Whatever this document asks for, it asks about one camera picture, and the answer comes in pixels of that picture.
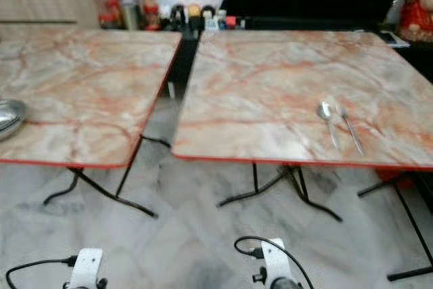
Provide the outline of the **steel bowl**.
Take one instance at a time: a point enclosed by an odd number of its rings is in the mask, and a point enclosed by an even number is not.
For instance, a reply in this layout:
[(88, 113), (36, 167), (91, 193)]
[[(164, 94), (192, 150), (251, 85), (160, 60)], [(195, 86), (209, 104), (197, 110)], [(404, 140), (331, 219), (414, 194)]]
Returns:
[(0, 140), (4, 141), (18, 131), (28, 115), (28, 106), (22, 101), (3, 99), (0, 101)]

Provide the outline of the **marble top folding table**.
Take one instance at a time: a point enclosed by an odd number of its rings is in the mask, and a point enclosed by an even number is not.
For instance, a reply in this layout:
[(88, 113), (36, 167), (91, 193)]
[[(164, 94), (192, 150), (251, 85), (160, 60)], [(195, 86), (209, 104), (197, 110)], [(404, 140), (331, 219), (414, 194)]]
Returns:
[[(342, 150), (334, 149), (319, 103), (333, 106)], [(348, 110), (360, 155), (337, 107)], [(171, 153), (183, 161), (274, 164), (270, 183), (288, 179), (313, 202), (306, 167), (433, 171), (433, 83), (374, 33), (357, 31), (223, 31), (201, 39)]]
[(60, 167), (106, 198), (157, 218), (100, 186), (87, 169), (129, 169), (182, 36), (55, 26), (10, 26), (0, 45), (0, 96), (25, 104), (0, 163)]

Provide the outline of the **small squat red-lid jar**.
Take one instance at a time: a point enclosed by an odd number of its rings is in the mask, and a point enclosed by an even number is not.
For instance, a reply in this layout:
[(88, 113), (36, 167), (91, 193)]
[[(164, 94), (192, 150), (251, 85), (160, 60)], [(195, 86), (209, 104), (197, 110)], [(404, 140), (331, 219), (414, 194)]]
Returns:
[(113, 13), (104, 13), (98, 16), (99, 25), (104, 30), (114, 30), (118, 28), (117, 17)]

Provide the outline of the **steel canister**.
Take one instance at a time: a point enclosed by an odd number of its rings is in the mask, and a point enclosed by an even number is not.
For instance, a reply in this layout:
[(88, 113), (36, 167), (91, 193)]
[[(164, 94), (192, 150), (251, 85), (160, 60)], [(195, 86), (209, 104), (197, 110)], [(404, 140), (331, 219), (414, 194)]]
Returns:
[(128, 31), (139, 30), (139, 5), (136, 0), (120, 0), (120, 11)]

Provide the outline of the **red-lid jar dark contents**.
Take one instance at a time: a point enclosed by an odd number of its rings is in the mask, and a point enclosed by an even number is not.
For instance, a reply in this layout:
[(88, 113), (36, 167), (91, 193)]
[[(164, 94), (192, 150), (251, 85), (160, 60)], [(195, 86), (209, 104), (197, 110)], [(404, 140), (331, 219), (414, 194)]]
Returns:
[(158, 5), (146, 5), (143, 8), (146, 31), (158, 31), (161, 29), (160, 7)]

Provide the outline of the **black figurine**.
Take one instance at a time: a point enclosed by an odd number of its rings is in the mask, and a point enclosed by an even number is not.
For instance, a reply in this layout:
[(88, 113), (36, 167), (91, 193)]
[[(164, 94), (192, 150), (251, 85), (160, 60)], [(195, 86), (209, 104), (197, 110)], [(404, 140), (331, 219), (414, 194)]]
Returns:
[(186, 24), (185, 5), (173, 5), (170, 11), (170, 29), (171, 31), (182, 31)]

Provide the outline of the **yellow round-head figurine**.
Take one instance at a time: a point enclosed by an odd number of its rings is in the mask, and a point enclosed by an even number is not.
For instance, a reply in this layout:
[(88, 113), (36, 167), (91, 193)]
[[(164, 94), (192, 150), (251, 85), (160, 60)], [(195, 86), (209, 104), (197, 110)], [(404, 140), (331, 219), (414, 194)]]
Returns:
[(197, 4), (187, 5), (187, 16), (189, 21), (192, 21), (194, 19), (201, 19), (202, 10), (200, 5)]

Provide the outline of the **silver metal spoon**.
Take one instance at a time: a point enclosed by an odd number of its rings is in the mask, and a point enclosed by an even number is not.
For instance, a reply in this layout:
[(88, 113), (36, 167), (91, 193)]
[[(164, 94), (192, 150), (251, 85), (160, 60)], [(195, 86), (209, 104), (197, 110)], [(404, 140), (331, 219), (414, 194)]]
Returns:
[(327, 102), (321, 102), (319, 103), (317, 114), (327, 125), (329, 137), (331, 138), (334, 149), (341, 151), (342, 144), (340, 143), (340, 136), (338, 135), (336, 127), (336, 112), (333, 106)]

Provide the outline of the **silver metal fork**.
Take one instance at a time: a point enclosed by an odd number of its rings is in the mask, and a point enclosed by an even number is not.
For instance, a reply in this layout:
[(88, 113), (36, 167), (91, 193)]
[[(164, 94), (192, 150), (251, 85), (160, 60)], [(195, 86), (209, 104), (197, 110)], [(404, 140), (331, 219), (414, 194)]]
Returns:
[(346, 123), (346, 127), (350, 132), (350, 136), (352, 137), (353, 143), (355, 143), (356, 149), (359, 151), (360, 155), (364, 156), (365, 155), (364, 147), (362, 146), (360, 137), (358, 135), (358, 131), (356, 130), (355, 125), (353, 124), (352, 119), (350, 118), (348, 110), (343, 106), (338, 106), (337, 111), (338, 111), (338, 115), (340, 115), (341, 118)]

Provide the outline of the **stack of white papers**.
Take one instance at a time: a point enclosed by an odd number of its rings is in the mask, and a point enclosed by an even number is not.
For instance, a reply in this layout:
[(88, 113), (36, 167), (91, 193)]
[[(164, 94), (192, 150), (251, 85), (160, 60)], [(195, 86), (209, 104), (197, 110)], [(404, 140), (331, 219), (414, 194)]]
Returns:
[(387, 45), (391, 48), (408, 48), (411, 45), (404, 39), (400, 39), (392, 31), (378, 31), (377, 35), (379, 38), (383, 39)]

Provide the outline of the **red laughing Buddha statue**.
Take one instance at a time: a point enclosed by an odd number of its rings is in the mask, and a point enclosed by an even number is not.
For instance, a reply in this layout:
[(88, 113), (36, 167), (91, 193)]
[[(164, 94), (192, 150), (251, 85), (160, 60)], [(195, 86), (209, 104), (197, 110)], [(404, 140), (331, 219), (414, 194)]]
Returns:
[(396, 34), (408, 42), (433, 43), (433, 0), (405, 0)]

